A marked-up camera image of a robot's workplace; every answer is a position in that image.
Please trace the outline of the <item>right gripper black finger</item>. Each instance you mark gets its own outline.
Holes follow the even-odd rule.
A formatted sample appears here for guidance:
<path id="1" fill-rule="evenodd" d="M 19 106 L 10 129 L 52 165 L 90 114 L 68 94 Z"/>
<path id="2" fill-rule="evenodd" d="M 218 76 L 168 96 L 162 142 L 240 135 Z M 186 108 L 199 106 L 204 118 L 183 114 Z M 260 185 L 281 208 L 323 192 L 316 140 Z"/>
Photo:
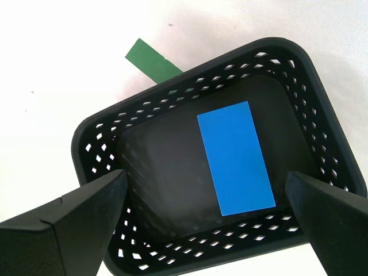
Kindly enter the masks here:
<path id="1" fill-rule="evenodd" d="M 367 199 L 300 172 L 286 194 L 328 275 L 367 275 Z"/>
<path id="2" fill-rule="evenodd" d="M 2 222 L 1 275 L 96 275 L 126 193 L 126 172 L 114 170 Z"/>

